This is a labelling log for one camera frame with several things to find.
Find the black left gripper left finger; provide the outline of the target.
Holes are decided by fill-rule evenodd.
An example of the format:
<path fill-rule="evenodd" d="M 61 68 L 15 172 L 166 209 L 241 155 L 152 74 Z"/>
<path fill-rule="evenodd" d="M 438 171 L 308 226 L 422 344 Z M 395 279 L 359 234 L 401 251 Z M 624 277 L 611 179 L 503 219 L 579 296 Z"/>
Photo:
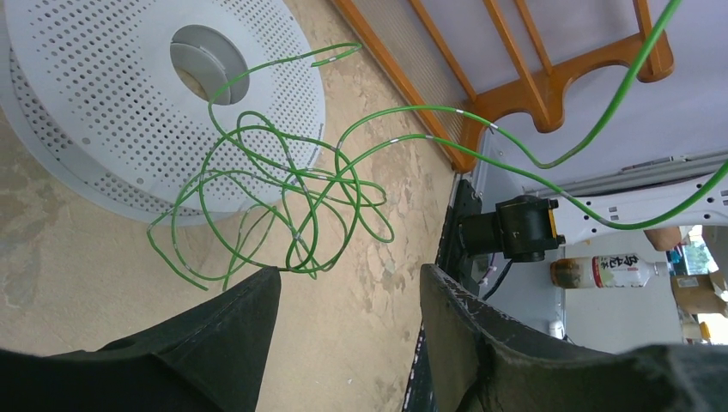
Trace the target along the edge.
<path fill-rule="evenodd" d="M 95 351 L 1 353 L 4 411 L 253 411 L 282 280 L 267 267 Z"/>

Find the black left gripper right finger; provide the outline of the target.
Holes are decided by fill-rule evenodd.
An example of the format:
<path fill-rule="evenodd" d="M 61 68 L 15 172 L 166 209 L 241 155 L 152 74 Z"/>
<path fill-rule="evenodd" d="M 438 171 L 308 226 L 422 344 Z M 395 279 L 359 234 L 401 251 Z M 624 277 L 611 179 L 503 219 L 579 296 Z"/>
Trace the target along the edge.
<path fill-rule="evenodd" d="M 422 321 L 441 411 L 724 411 L 727 349 L 651 345 L 608 354 L 520 323 L 433 264 Z"/>

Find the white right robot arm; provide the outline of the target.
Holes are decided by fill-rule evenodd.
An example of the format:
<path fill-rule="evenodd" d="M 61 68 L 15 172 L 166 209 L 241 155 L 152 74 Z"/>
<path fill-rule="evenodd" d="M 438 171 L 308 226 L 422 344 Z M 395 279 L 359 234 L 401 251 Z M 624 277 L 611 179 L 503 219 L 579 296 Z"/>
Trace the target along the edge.
<path fill-rule="evenodd" d="M 727 223 L 727 179 L 714 174 L 681 183 L 597 197 L 521 195 L 494 211 L 457 220 L 470 257 L 500 253 L 515 263 L 539 262 L 546 251 L 617 231 Z"/>

